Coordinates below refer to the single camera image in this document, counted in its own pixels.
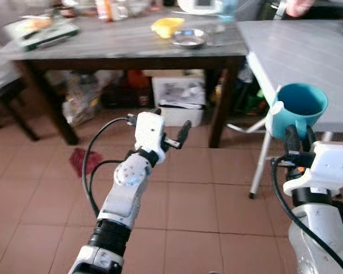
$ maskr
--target white table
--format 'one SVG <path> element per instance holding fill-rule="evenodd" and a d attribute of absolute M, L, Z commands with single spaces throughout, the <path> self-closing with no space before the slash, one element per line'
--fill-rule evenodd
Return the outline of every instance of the white table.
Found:
<path fill-rule="evenodd" d="M 329 99 L 313 129 L 343 132 L 343 35 L 341 23 L 330 20 L 246 21 L 238 23 L 250 50 L 247 60 L 264 96 L 272 103 L 279 85 L 310 83 Z M 250 197 L 257 193 L 269 150 L 266 132 Z"/>

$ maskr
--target yellow object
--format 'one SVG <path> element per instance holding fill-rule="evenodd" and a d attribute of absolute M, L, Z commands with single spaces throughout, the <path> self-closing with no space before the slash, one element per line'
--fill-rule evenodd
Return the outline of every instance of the yellow object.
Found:
<path fill-rule="evenodd" d="M 41 30 L 44 29 L 45 27 L 48 27 L 51 23 L 52 20 L 50 18 L 48 19 L 42 19 L 42 18 L 34 18 L 34 19 L 29 19 L 23 28 L 26 30 Z"/>
<path fill-rule="evenodd" d="M 183 22 L 183 18 L 162 18 L 152 24 L 151 30 L 155 31 L 161 38 L 167 39 L 172 37 Z"/>

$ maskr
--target white box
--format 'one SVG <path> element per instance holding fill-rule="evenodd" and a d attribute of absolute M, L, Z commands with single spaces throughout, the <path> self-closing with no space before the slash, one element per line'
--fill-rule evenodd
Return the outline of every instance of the white box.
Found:
<path fill-rule="evenodd" d="M 153 77 L 153 91 L 155 106 L 160 107 L 161 115 L 165 118 L 165 126 L 183 126 L 183 124 L 190 120 L 192 127 L 197 127 L 201 124 L 203 109 L 200 108 L 176 108 L 176 107 L 162 107 L 159 106 L 160 100 L 168 99 L 178 103 L 190 103 L 205 105 L 205 94 L 202 96 L 183 96 L 184 91 L 193 86 L 204 86 L 204 79 L 200 76 L 183 76 L 183 77 Z"/>
<path fill-rule="evenodd" d="M 166 127 L 181 127 L 190 120 L 192 127 L 202 122 L 204 110 L 187 110 L 186 108 L 160 107 L 161 116 L 164 117 Z"/>

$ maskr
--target person's hand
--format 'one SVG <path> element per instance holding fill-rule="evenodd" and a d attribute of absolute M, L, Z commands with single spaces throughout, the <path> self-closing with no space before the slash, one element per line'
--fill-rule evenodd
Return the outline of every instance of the person's hand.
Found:
<path fill-rule="evenodd" d="M 286 13 L 291 17 L 300 17 L 308 12 L 315 0 L 288 0 Z"/>

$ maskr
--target gray table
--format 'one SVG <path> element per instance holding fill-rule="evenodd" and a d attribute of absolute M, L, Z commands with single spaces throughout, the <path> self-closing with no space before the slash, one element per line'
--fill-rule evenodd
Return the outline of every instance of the gray table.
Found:
<path fill-rule="evenodd" d="M 250 50 L 247 56 L 271 104 L 279 85 L 304 82 L 322 89 L 329 106 L 316 131 L 343 132 L 343 35 L 341 23 L 328 20 L 238 23 Z M 266 133 L 251 196 L 257 192 L 270 143 Z"/>
<path fill-rule="evenodd" d="M 210 147 L 217 147 L 234 91 L 234 79 L 248 53 L 236 23 L 226 25 L 226 45 L 206 46 L 200 50 L 184 50 L 173 46 L 150 29 L 164 17 L 183 17 L 183 28 L 206 28 L 218 22 L 216 17 L 174 14 L 168 10 L 143 18 L 103 23 L 97 18 L 78 18 L 74 23 L 79 35 L 47 49 L 22 52 L 14 44 L 5 49 L 30 87 L 42 95 L 43 104 L 60 133 L 69 144 L 78 138 L 61 113 L 61 102 L 43 77 L 47 70 L 165 70 L 227 69 L 220 101 L 213 116 Z"/>

